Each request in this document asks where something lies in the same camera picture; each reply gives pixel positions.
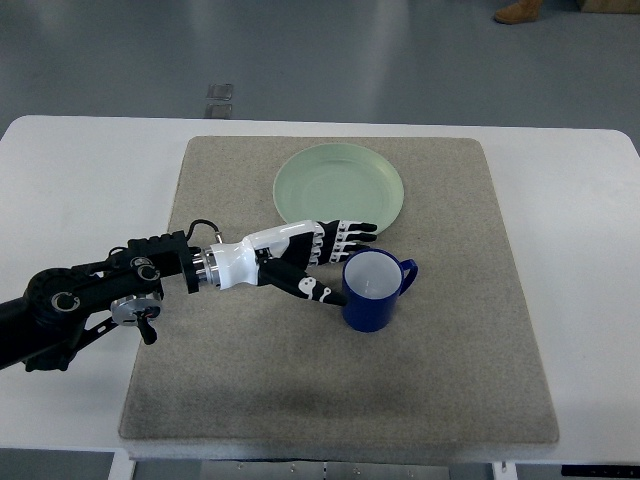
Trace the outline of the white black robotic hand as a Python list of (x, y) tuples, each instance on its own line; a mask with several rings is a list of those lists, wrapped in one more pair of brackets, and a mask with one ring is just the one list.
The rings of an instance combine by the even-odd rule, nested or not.
[(318, 258), (320, 265), (336, 264), (368, 250), (376, 230), (366, 222), (304, 220), (249, 234), (237, 243), (213, 244), (209, 283), (220, 289), (240, 283), (272, 285), (297, 298), (345, 306), (345, 295), (304, 270)]

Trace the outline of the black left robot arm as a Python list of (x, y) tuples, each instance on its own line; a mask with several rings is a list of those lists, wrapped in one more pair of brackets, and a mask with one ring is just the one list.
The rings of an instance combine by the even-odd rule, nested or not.
[(344, 306), (346, 297), (308, 269), (348, 260), (376, 238), (374, 224), (303, 220), (245, 236), (238, 243), (190, 245), (191, 231), (132, 239), (101, 262), (37, 273), (23, 295), (1, 305), (1, 365), (64, 371), (78, 351), (118, 326), (157, 333), (163, 279), (182, 275), (189, 292), (204, 284), (274, 286), (292, 296)]

